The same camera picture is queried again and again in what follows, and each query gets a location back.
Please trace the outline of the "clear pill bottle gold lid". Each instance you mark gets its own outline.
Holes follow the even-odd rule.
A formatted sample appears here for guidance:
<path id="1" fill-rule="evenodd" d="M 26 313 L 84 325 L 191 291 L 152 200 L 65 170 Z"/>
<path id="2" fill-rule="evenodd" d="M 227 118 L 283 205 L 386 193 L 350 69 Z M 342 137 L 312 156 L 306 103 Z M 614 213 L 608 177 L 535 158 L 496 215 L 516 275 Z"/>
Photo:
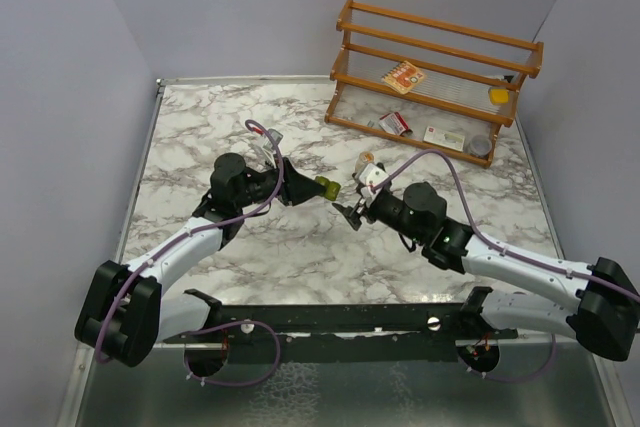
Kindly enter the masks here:
<path id="1" fill-rule="evenodd" d="M 375 157 L 371 152 L 369 151 L 361 152 L 358 155 L 355 162 L 354 176 L 357 176 L 367 164 L 373 163 L 374 161 L 375 161 Z"/>

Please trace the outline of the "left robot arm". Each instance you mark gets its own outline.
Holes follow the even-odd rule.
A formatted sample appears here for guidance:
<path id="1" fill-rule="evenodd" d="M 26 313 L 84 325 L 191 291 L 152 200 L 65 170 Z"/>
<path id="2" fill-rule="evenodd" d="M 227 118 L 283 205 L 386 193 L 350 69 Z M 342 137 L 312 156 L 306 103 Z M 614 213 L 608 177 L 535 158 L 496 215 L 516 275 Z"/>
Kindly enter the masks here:
<path id="1" fill-rule="evenodd" d="M 258 216 L 273 200 L 297 206 L 326 194 L 330 182 L 299 173 L 288 158 L 258 172 L 243 156 L 226 153 L 214 163 L 210 187 L 186 224 L 149 252 L 95 271 L 75 326 L 75 338 L 93 347 L 98 362 L 138 365 L 161 331 L 180 332 L 178 317 L 162 302 L 166 290 L 201 260 L 223 249 L 250 208 Z"/>

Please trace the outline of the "green pill organizer box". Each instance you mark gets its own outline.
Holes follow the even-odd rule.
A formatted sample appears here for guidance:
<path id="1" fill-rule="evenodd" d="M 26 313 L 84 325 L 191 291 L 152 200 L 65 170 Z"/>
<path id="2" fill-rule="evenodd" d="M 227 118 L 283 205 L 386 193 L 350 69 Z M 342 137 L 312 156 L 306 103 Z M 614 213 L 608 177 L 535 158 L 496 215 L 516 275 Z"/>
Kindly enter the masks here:
<path id="1" fill-rule="evenodd" d="M 322 197 L 329 201 L 336 201 L 341 190 L 341 184 L 331 181 L 324 176 L 316 176 L 315 182 L 323 187 Z"/>

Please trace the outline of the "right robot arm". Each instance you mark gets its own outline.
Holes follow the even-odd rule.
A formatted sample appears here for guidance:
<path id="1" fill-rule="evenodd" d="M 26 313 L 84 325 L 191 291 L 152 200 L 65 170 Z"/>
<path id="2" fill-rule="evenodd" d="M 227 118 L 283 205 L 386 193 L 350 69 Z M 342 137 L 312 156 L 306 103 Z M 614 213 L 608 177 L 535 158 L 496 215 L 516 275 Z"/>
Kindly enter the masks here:
<path id="1" fill-rule="evenodd" d="M 551 258 L 499 241 L 450 218 L 446 200 L 427 182 L 395 196 L 390 175 L 376 164 L 366 164 L 356 182 L 358 202 L 336 207 L 353 229 L 380 222 L 442 270 L 515 287 L 513 293 L 489 288 L 469 296 L 459 314 L 467 336 L 506 329 L 546 332 L 574 339 L 608 360 L 628 359 L 639 326 L 639 293 L 617 262 Z"/>

